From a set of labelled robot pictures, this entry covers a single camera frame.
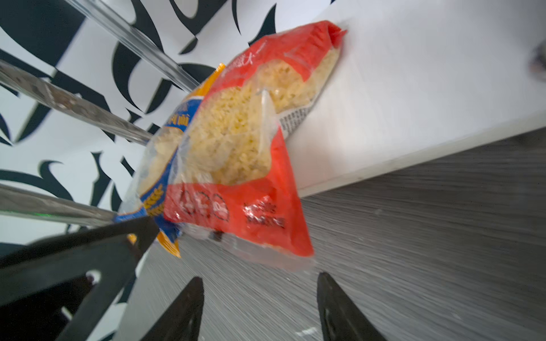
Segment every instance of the black graphic shape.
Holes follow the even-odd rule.
[[[57,65],[85,19],[65,1],[17,0],[2,5],[0,26],[4,31],[52,66]]]
[[[260,31],[258,32],[258,35],[248,42],[248,45],[252,45],[258,40],[260,40],[261,37],[268,35],[268,34],[275,34],[277,31],[275,30],[275,8],[277,7],[277,4],[274,4],[273,7],[269,10],[268,14],[265,16],[264,22],[262,24],[262,27],[260,28]]]
[[[104,192],[106,192],[106,188],[108,187],[110,180],[112,179],[106,175],[106,173],[100,167],[100,155],[102,152],[91,154],[95,159],[95,165],[97,166],[99,177],[95,180],[95,182],[93,182],[93,193],[91,194],[91,203],[89,205],[97,206],[102,199]]]
[[[28,73],[30,73],[33,76],[36,76],[38,78],[49,78],[50,76],[34,66],[28,65],[24,61],[10,55],[9,53],[5,52],[4,50],[0,49],[0,59],[3,61],[10,63],[11,65],[15,66],[16,68],[20,68],[21,70],[24,70]]]
[[[147,36],[156,46],[163,52],[163,45],[161,44],[161,39],[159,38],[159,33],[157,33],[156,26],[153,24],[152,18],[144,8],[144,5],[140,0],[131,0],[133,7],[135,9],[136,21],[133,26],[145,36]]]
[[[1,87],[3,87],[4,89],[6,89],[7,91],[11,92],[12,94],[16,95],[16,96],[19,96],[19,92],[18,91],[15,91],[13,90],[12,88],[9,88],[7,86],[5,86],[4,84],[0,84]]]
[[[9,128],[8,128],[8,125],[7,123],[5,122],[4,120],[4,117],[2,116],[2,114],[0,113],[0,130],[4,133],[5,137],[8,138],[8,140],[11,140],[11,135],[9,134]]]
[[[137,120],[142,118],[142,116],[138,115],[137,113],[132,112],[129,109],[127,109],[127,111],[129,112],[129,115],[131,115],[131,118],[129,119],[129,123],[135,123]]]
[[[152,123],[152,125],[148,128],[148,133],[152,134],[152,135],[155,135],[157,133],[157,131],[159,130],[159,126]]]
[[[112,76],[121,95],[134,107],[137,107],[137,105],[129,95],[129,77],[139,61],[140,57],[135,55],[130,49],[120,43],[117,44],[112,58]]]
[[[210,67],[208,65],[203,65],[203,64],[186,63],[186,64],[179,64],[179,65],[182,67],[182,69],[184,69],[187,73],[189,73],[189,75],[193,77],[199,83],[202,83],[214,72],[214,70],[216,70],[213,67]]]
[[[203,27],[205,27],[226,1],[227,0],[199,0],[196,14],[192,18],[188,18],[182,13],[180,8],[178,8],[174,0],[169,0],[178,20],[180,20],[193,35],[197,35],[201,32]]]
[[[23,131],[21,132],[21,135],[17,139],[16,142],[21,142],[22,140],[29,137],[38,127],[41,125],[41,123],[45,120],[45,118],[48,116],[51,109],[45,105],[38,104],[36,106],[36,109],[32,112],[30,117],[28,118],[27,124],[23,128]]]
[[[104,96],[60,71],[57,71],[55,77],[53,77],[53,79],[51,80],[51,83],[58,86],[59,88],[65,89],[68,92],[78,93],[82,96],[82,98],[100,106],[104,110],[110,111],[110,108],[108,107]],[[50,111],[51,109],[47,106],[38,104],[34,112],[31,114],[30,118],[28,119],[26,126],[23,128],[23,131],[17,139],[17,142],[26,139],[32,133],[34,133],[34,131],[38,129],[38,127],[42,124]],[[112,139],[112,141],[114,140],[113,134],[106,133],[106,135],[108,135]]]
[[[8,141],[6,141],[6,140],[3,139],[2,137],[0,137],[0,143],[2,143],[2,144],[4,144],[4,145],[11,146],[11,143],[9,143]]]
[[[38,166],[38,173],[40,174],[39,177],[28,173],[0,169],[0,180],[25,183],[27,185],[46,190],[57,198],[74,201],[66,188],[63,187],[63,185],[61,185],[61,183],[57,181],[57,179],[55,179],[55,176],[53,176],[53,174],[49,170],[49,165],[53,163],[60,162],[51,160],[44,160],[40,162],[40,165]]]
[[[156,93],[153,95],[152,102],[150,102],[150,106],[148,107],[148,110],[146,110],[146,114],[154,111],[161,105],[161,103],[163,103],[163,101],[167,97],[167,94],[169,93],[172,84],[173,83],[171,81],[161,79],[161,82],[157,87]]]
[[[115,334],[116,334],[116,332],[113,332],[112,334],[108,334],[105,337],[103,337],[100,341],[112,341]]]
[[[142,5],[139,0],[131,0],[131,2],[133,3],[136,15],[136,21],[132,26],[142,32],[158,49],[163,51],[163,45],[161,44],[161,39],[157,33],[156,26],[153,24],[152,18],[150,18],[146,8],[144,8],[144,5]],[[116,84],[117,89],[134,107],[137,106],[129,95],[129,77],[139,61],[139,56],[135,55],[122,44],[117,44],[116,50],[114,51],[114,57],[112,58],[112,76],[114,77],[114,83]]]
[[[133,174],[135,173],[135,170],[131,167],[131,165],[129,165],[129,162],[127,162],[125,157],[121,159],[121,164],[123,165],[123,167],[125,167],[125,169],[129,172],[129,174],[133,176]]]
[[[193,51],[193,49],[195,49],[195,47],[197,46],[197,37],[193,37],[192,41],[190,41],[188,43],[188,45],[186,45],[182,51],[180,51],[178,54],[179,55],[185,55],[187,53],[190,53]]]
[[[121,198],[117,192],[116,185],[112,188],[112,196],[110,197],[110,207],[112,211],[117,212],[120,209]]]
[[[235,21],[235,25],[237,26],[237,31],[239,31],[239,34],[241,34],[241,29],[239,28],[239,21],[237,20],[237,0],[232,0],[232,14],[233,14],[233,21]]]

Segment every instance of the red label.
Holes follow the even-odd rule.
[[[345,33],[329,21],[320,21],[266,35],[229,63],[207,97],[225,88],[242,86],[260,65],[275,59],[287,62],[306,81],[326,53],[340,47]]]
[[[231,233],[250,242],[313,255],[288,151],[279,129],[271,144],[269,174],[236,186],[171,184],[165,219]]]

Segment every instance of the gray floor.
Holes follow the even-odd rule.
[[[546,340],[545,157],[506,140],[307,198],[309,272],[212,242],[183,239],[182,260],[154,245],[115,340],[143,336],[193,276],[200,340],[321,340],[319,271],[391,341]]]

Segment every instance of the blue and yellow pasta bag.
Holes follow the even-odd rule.
[[[224,67],[221,64],[197,89],[186,96],[167,123],[147,144],[140,166],[115,219],[116,222],[122,222],[143,216],[154,217],[160,229],[157,240],[177,257],[180,257],[177,240],[180,235],[179,226],[163,218],[169,172],[184,131]]]

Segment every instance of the pasta bag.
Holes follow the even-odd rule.
[[[184,131],[189,126],[203,96],[225,68],[221,64],[197,89],[184,98],[156,135],[146,145],[140,166],[121,203],[116,222],[152,216],[159,226],[158,242],[170,253],[180,257],[179,226],[163,218],[165,192],[171,165]]]
[[[328,21],[300,26],[228,64],[179,145],[166,220],[244,259],[289,270],[312,264],[284,138],[319,95],[345,32]]]

